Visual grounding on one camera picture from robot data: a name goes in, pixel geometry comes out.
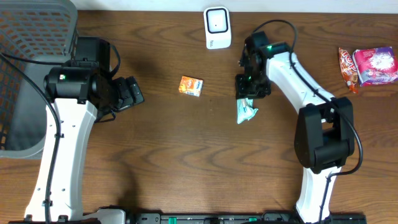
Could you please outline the teal snack packet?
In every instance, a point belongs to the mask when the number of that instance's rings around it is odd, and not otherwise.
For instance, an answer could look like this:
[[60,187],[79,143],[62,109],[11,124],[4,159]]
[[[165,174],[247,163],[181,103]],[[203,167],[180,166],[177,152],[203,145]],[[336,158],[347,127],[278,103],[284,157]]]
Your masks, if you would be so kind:
[[253,107],[253,101],[249,98],[236,100],[238,124],[241,124],[243,121],[249,121],[256,115],[258,109]]

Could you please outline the purple pad package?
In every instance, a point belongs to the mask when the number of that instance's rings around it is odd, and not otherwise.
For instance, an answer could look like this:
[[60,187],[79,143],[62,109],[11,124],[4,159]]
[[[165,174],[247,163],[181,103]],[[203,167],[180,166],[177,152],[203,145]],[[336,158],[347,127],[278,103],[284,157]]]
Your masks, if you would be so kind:
[[355,50],[353,62],[360,86],[384,85],[397,80],[397,58],[392,47]]

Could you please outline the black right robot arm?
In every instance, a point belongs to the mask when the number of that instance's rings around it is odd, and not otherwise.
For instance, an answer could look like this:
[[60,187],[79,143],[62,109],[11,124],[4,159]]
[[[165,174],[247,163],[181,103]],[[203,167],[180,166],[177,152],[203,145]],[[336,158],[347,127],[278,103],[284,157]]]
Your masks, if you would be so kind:
[[323,89],[285,42],[246,40],[239,64],[244,69],[235,78],[240,113],[254,114],[248,106],[276,85],[298,114],[294,151],[303,179],[291,221],[335,222],[329,209],[333,185],[358,142],[352,103]]

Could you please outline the orange chocolate bar wrapper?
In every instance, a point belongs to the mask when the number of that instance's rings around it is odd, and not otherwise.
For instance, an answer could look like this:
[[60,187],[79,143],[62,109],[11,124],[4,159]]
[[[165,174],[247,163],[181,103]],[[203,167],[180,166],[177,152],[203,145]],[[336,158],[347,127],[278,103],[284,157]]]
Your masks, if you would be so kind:
[[341,75],[349,90],[358,93],[358,71],[351,55],[347,50],[338,49]]

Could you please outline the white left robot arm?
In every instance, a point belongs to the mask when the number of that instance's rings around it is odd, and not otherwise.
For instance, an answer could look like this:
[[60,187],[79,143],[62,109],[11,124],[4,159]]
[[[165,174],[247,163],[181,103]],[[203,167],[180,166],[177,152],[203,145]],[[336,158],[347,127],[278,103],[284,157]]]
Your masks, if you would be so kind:
[[103,116],[144,101],[134,77],[117,79],[95,67],[54,67],[45,76],[47,127],[39,176],[24,223],[128,223],[108,206],[84,214],[82,178],[91,129]]

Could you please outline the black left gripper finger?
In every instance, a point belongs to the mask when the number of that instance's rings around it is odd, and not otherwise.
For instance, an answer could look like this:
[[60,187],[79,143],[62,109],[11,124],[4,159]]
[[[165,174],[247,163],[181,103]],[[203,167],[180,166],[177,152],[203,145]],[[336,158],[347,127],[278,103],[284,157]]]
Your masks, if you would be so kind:
[[126,79],[128,90],[131,96],[132,105],[138,105],[145,101],[144,96],[139,88],[139,85],[134,77]]
[[134,104],[131,88],[125,78],[117,78],[113,80],[117,93],[119,95],[119,103],[116,106],[118,111],[126,110]]

